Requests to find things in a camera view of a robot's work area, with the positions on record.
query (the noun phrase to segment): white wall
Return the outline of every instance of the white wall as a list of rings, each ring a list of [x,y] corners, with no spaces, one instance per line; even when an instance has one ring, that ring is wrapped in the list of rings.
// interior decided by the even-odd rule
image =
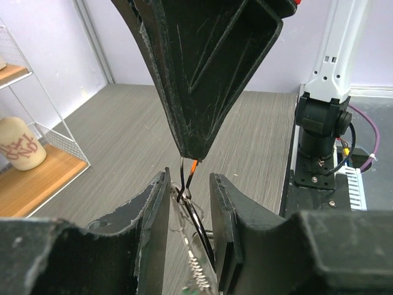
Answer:
[[[393,1],[370,0],[367,29],[352,77],[353,85],[393,86]],[[297,92],[313,70],[329,0],[303,0],[248,84],[248,90]],[[152,84],[138,47],[111,0],[87,0],[117,83]]]
[[[0,17],[64,117],[106,85],[71,0],[0,0]],[[38,122],[58,122],[34,76],[14,85]],[[7,88],[0,112],[28,120]]]

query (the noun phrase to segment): eyeglasses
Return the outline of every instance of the eyeglasses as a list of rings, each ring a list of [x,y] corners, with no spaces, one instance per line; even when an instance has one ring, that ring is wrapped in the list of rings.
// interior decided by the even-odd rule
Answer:
[[[209,241],[209,237],[212,237],[212,232],[204,229],[202,224],[204,212],[192,201],[189,190],[191,179],[197,166],[198,162],[194,161],[187,184],[185,185],[184,160],[181,158],[180,171],[182,184],[181,186],[177,183],[171,184],[171,203],[179,223],[179,229],[169,229],[182,235],[182,240],[189,256],[188,264],[192,273],[193,282],[190,282],[183,289],[183,294],[216,295],[218,294],[218,290],[217,279],[214,273],[214,252]],[[192,239],[189,239],[185,232],[186,223],[190,223],[195,227],[196,233]]]

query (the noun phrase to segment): wire shelf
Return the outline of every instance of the wire shelf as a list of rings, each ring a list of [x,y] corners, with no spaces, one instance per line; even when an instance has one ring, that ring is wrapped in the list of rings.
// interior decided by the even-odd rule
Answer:
[[[6,26],[0,25],[0,54],[7,63],[24,66],[31,72],[30,64],[20,51],[19,46],[13,39]]]
[[[13,38],[12,34],[10,33],[10,31],[2,23],[1,19],[0,19],[0,54],[4,57],[4,59],[6,60],[6,63],[8,65],[15,65],[18,68],[21,67],[20,76],[17,76],[14,79],[12,79],[11,81],[7,81],[7,83],[0,85],[0,89],[6,88],[6,87],[8,87],[10,89],[12,94],[15,96],[16,100],[21,104],[22,108],[26,111],[27,115],[31,119],[30,122],[32,122],[32,123],[30,123],[28,125],[28,127],[34,133],[36,138],[40,141],[40,143],[42,145],[49,144],[49,145],[51,145],[51,146],[53,146],[63,152],[66,152],[67,154],[72,155],[75,158],[86,163],[86,165],[84,165],[83,169],[78,171],[78,173],[76,175],[74,175],[73,177],[68,179],[65,183],[62,183],[59,190],[54,192],[52,195],[48,196],[48,198],[46,199],[46,201],[44,203],[39,205],[39,207],[37,207],[33,212],[30,212],[28,215],[28,217],[30,217],[37,210],[42,208],[42,206],[44,206],[47,202],[49,202],[54,196],[56,196],[61,190],[63,190],[68,184],[70,184],[72,181],[74,181],[86,169],[88,169],[90,167],[90,163],[89,163],[88,159],[86,158],[85,154],[82,152],[79,145],[77,144],[77,142],[75,141],[75,139],[74,139],[73,135],[71,134],[70,130],[68,129],[68,126],[66,125],[62,115],[60,114],[60,112],[57,110],[55,104],[53,103],[48,91],[46,90],[46,88],[44,87],[44,85],[42,84],[40,79],[37,77],[37,75],[34,74],[34,71],[31,67],[31,65],[29,64],[28,60],[24,56],[23,52],[20,50],[19,46],[17,45],[17,43],[16,43],[15,39]],[[60,119],[59,127],[61,127],[61,129],[65,129],[67,131],[67,133],[68,133],[67,136],[62,135],[62,134],[54,131],[53,129],[46,127],[45,125],[38,123],[36,120],[37,118],[34,118],[31,115],[31,112],[29,112],[29,110],[26,108],[26,106],[22,103],[22,101],[19,99],[18,95],[13,90],[14,83],[16,83],[16,82],[18,82],[18,81],[20,81],[30,75],[34,75],[34,77],[38,81],[39,85],[41,86],[41,88],[45,92],[45,94],[48,98],[48,101],[50,102],[50,104],[53,107],[53,110],[55,111],[55,114],[57,114],[58,118]],[[6,172],[10,168],[12,168],[12,165],[10,163],[5,162],[5,166],[4,166],[4,164],[2,165],[2,163],[0,163],[0,174]]]

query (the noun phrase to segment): wire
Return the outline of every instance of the wire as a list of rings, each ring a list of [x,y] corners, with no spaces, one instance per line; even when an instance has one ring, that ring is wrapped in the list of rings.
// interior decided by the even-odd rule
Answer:
[[[181,191],[181,188],[177,187],[177,185],[175,183],[171,183],[171,188],[175,194],[179,193]],[[178,215],[178,218],[180,220],[180,227],[181,228],[179,230],[171,229],[171,231],[172,232],[180,232],[180,231],[184,230],[184,226],[185,226],[184,221],[188,220],[188,218],[190,218],[192,224],[194,225],[194,228],[196,229],[196,232],[199,235],[199,238],[201,239],[201,243],[204,247],[206,255],[209,258],[212,268],[214,269],[214,252],[213,252],[213,248],[210,244],[208,234],[206,233],[206,230],[204,229],[202,220],[201,220],[197,210],[195,209],[194,204],[191,201],[191,198],[186,195],[183,195],[183,193],[180,195],[180,198],[182,200],[182,203],[180,203],[176,198],[176,204],[173,204],[173,206],[174,206],[175,213]],[[183,207],[185,208],[185,210],[188,213],[187,217],[184,217],[184,215],[181,212]],[[201,215],[203,215],[203,210],[199,206],[196,206],[196,207],[201,210],[201,212],[202,212]]]
[[[355,112],[357,112],[359,115],[361,115],[371,125],[371,127],[372,127],[372,129],[374,130],[374,133],[375,133],[375,143],[374,143],[373,152],[369,155],[367,161],[364,162],[364,164],[362,166],[360,166],[360,171],[363,172],[369,166],[369,164],[373,160],[375,160],[375,155],[376,155],[376,153],[378,152],[378,149],[379,149],[379,141],[380,141],[380,137],[381,136],[380,136],[378,127],[376,126],[374,121],[370,117],[368,117],[366,115],[366,113],[364,113],[363,111],[361,111],[360,109],[358,109],[357,107],[355,107],[355,106],[353,106],[351,104],[349,104],[349,107],[351,109],[353,109]]]
[[[171,184],[171,190],[173,192],[176,192],[176,191],[178,191],[178,188],[176,187],[175,184]],[[211,278],[209,278],[205,274],[204,268],[202,267],[202,265],[198,261],[197,256],[195,255],[195,253],[193,251],[193,247],[190,244],[190,239],[188,238],[188,236],[187,236],[187,234],[185,232],[185,229],[184,229],[185,220],[184,220],[183,215],[181,214],[181,209],[180,209],[181,205],[176,201],[176,195],[171,195],[171,199],[172,199],[172,206],[173,206],[175,215],[177,215],[177,220],[178,220],[179,226],[180,226],[180,229],[177,230],[176,232],[180,232],[181,235],[182,235],[182,240],[184,242],[185,248],[186,248],[187,253],[189,255],[189,266],[190,266],[190,270],[191,270],[191,272],[193,274],[193,279],[195,280],[195,283],[197,284],[198,289],[200,291],[204,291],[204,292],[206,292],[206,294],[212,294],[210,292],[210,290],[211,290],[211,284],[210,284]],[[187,199],[187,198],[184,198],[184,203],[187,204],[188,202],[190,202],[190,200]]]
[[[347,149],[348,148],[348,142],[347,141],[345,141],[344,139],[342,139],[342,138],[337,138],[337,140],[339,141],[339,142],[341,142],[341,145],[343,146],[343,149]]]
[[[194,162],[192,163],[192,167],[191,167],[191,171],[190,171],[190,174],[189,174],[189,178],[187,179],[187,184],[184,185],[184,158],[181,157],[181,159],[180,159],[180,181],[181,181],[182,187],[181,187],[181,189],[179,191],[179,195],[177,195],[177,199],[176,199],[177,202],[180,202],[181,195],[184,193],[184,191],[186,189],[190,188],[191,180],[192,180],[192,177],[194,176],[195,169],[197,169],[198,164],[199,164],[199,161],[198,160],[194,160]]]
[[[336,173],[344,164],[347,160],[349,160],[354,153],[355,150],[355,145],[356,145],[356,132],[355,132],[355,127],[353,126],[352,123],[349,123],[349,129],[352,133],[352,143],[351,143],[351,150],[349,151],[349,154],[333,169],[330,169],[325,176],[330,176],[333,173]]]

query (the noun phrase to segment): spring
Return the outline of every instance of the spring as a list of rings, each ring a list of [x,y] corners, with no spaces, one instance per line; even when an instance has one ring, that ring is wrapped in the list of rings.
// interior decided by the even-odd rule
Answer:
[[[196,281],[196,285],[198,286],[200,291],[204,291],[210,288],[210,284],[206,275],[203,272],[203,268],[198,262],[196,257],[192,257],[189,260],[189,265],[192,271],[193,278]]]

